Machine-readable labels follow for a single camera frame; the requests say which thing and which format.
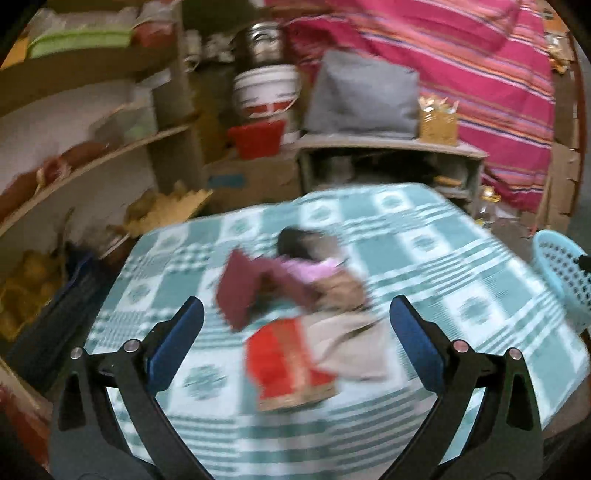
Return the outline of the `black foil packet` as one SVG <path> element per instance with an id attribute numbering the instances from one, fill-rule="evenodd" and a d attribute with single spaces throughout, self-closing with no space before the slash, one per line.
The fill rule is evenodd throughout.
<path id="1" fill-rule="evenodd" d="M 285 227 L 276 240 L 278 256 L 315 262 L 325 260 L 345 261 L 345 254 L 338 239 L 318 231 Z"/>

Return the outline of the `pink wrapper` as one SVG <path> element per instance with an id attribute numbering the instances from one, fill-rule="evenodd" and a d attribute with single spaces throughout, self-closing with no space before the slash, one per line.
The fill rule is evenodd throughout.
<path id="1" fill-rule="evenodd" d="M 331 277 L 339 271 L 339 262 L 334 259 L 325 259 L 320 262 L 304 259 L 280 259 L 280 264 L 288 274 L 306 284 Z"/>

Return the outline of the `striped magenta cloth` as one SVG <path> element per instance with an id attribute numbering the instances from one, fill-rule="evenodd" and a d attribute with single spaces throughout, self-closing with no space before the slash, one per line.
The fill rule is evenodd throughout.
<path id="1" fill-rule="evenodd" d="M 298 66 L 315 78 L 329 49 L 416 70 L 423 95 L 459 104 L 459 137 L 487 152 L 483 180 L 534 212 L 554 141 L 555 100 L 533 1 L 267 1 Z"/>

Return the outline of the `grey fabric bag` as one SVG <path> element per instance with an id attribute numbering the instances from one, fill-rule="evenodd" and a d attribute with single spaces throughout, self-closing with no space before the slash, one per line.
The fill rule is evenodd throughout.
<path id="1" fill-rule="evenodd" d="M 351 52 L 329 50 L 304 117 L 312 134 L 414 139 L 419 130 L 419 73 Z"/>

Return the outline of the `red gold packet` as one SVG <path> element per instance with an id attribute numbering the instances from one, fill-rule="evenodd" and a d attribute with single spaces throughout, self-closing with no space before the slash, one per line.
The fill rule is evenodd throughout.
<path id="1" fill-rule="evenodd" d="M 276 319 L 247 339 L 245 371 L 263 412 L 317 404 L 337 393 L 335 375 L 312 360 L 298 317 Z"/>

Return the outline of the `grey printed paper packet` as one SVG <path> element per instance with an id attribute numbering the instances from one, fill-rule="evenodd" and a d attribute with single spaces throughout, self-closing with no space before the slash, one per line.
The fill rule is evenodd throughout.
<path id="1" fill-rule="evenodd" d="M 389 376 L 387 325 L 367 310 L 321 311 L 301 317 L 315 366 L 349 380 Z"/>

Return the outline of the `wooden curved shelf rack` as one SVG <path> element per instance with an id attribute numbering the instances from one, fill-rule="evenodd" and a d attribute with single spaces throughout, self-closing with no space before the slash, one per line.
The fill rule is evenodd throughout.
<path id="1" fill-rule="evenodd" d="M 28 3 L 25 59 L 1 72 L 1 281 L 25 251 L 68 267 L 132 241 L 126 208 L 205 188 L 177 1 Z"/>

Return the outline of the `grey low shelf unit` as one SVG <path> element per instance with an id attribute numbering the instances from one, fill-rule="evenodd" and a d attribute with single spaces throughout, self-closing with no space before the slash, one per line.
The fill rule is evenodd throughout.
<path id="1" fill-rule="evenodd" d="M 294 143 L 305 193 L 349 185 L 420 183 L 474 216 L 488 154 L 463 141 L 305 134 Z"/>

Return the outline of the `brown wrapper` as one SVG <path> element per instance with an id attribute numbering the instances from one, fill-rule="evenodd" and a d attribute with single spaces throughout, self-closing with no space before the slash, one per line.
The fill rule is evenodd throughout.
<path id="1" fill-rule="evenodd" d="M 321 309 L 349 312 L 362 310 L 367 304 L 363 283 L 348 270 L 339 270 L 318 280 L 315 290 L 318 291 L 317 306 Z"/>

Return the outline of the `maroon packet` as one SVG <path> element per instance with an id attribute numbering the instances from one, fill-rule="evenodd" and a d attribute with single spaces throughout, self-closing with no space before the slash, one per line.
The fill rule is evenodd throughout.
<path id="1" fill-rule="evenodd" d="M 273 299 L 286 298 L 304 310 L 313 311 L 320 294 L 298 280 L 279 259 L 250 258 L 240 249 L 228 256 L 219 279 L 215 300 L 232 331 L 252 323 L 252 317 Z"/>

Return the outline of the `light blue plastic basket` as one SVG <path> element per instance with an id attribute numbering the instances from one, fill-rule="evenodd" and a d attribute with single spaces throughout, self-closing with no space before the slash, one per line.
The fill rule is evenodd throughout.
<path id="1" fill-rule="evenodd" d="M 566 310 L 573 329 L 590 328 L 590 255 L 566 235 L 538 231 L 533 238 L 534 270 L 543 278 Z"/>

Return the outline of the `yellow egg tray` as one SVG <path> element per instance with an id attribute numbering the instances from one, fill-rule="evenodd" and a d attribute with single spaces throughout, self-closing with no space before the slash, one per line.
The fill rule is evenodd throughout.
<path id="1" fill-rule="evenodd" d="M 190 190 L 181 180 L 174 183 L 169 194 L 148 189 L 127 206 L 122 229 L 130 237 L 137 238 L 159 228 L 184 223 L 204 209 L 212 194 L 212 190 Z"/>

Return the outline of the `yellow utensil holder box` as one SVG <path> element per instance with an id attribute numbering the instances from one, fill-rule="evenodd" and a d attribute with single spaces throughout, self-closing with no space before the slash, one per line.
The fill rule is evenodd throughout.
<path id="1" fill-rule="evenodd" d="M 457 146 L 459 101 L 450 103 L 448 98 L 421 96 L 419 138 L 428 143 Z"/>

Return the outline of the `cardboard box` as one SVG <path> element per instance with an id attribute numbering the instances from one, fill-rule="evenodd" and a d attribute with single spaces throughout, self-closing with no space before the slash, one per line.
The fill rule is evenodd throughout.
<path id="1" fill-rule="evenodd" d="M 205 166 L 208 208 L 225 213 L 259 204 L 294 200 L 301 196 L 300 167 L 284 155 L 252 160 L 219 160 Z"/>

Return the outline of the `steel cooking pot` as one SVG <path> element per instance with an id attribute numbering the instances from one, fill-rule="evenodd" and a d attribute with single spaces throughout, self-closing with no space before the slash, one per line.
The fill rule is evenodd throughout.
<path id="1" fill-rule="evenodd" d="M 276 21 L 250 24 L 235 34 L 230 46 L 238 73 L 287 63 L 283 30 Z"/>

